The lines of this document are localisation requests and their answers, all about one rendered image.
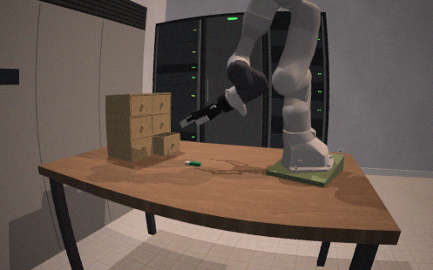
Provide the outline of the small wooden chest of drawers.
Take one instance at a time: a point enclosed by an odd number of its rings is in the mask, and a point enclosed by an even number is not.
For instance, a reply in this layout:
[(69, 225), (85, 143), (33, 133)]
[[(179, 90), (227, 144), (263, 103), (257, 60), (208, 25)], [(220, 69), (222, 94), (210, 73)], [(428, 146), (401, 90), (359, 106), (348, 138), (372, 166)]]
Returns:
[[(151, 95), (149, 95), (151, 94)], [(170, 111), (152, 113), (146, 115), (131, 117), (131, 96), (152, 96), (154, 95), (170, 95)], [(139, 93), (139, 94), (121, 94), (105, 96), (105, 119), (106, 119), (106, 139), (108, 157), (115, 159), (123, 159), (126, 161), (136, 161), (144, 159), (156, 154), (132, 160), (132, 138), (131, 118), (152, 116), (155, 114), (170, 113), (170, 131), (171, 132), (171, 92), (168, 93)]]

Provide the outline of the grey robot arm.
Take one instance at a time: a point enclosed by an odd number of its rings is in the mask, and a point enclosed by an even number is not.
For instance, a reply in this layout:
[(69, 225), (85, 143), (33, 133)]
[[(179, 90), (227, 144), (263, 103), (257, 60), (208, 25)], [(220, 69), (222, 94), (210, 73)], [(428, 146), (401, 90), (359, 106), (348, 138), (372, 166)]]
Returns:
[(327, 146), (316, 138), (310, 114), (312, 75), (308, 68), (315, 54), (321, 23), (317, 5), (307, 0), (249, 1), (240, 42), (227, 61), (227, 75), (235, 86), (226, 89), (226, 99), (246, 116), (244, 105), (268, 90), (267, 78), (250, 66), (249, 58), (255, 41), (267, 33), (280, 7), (291, 13), (285, 48), (272, 76), (274, 89), (284, 96), (281, 164), (290, 172), (327, 172), (332, 169), (334, 159), (328, 155)]

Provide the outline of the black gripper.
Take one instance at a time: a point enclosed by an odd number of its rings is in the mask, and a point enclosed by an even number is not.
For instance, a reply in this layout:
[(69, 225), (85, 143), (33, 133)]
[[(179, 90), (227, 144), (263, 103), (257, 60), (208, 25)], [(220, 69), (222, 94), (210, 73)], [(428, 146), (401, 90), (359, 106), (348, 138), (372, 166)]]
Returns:
[[(215, 108), (216, 107), (216, 108)], [(219, 115), (221, 112), (229, 112), (233, 109), (233, 107), (227, 102), (226, 94), (223, 94), (218, 97), (218, 103), (217, 104), (211, 104), (201, 110), (198, 110), (194, 113), (192, 113), (191, 116), (188, 118), (185, 118), (180, 122), (182, 128), (185, 126), (191, 124), (193, 121), (195, 121), (196, 125), (202, 125), (206, 121)], [(195, 116), (196, 115), (196, 116)]]

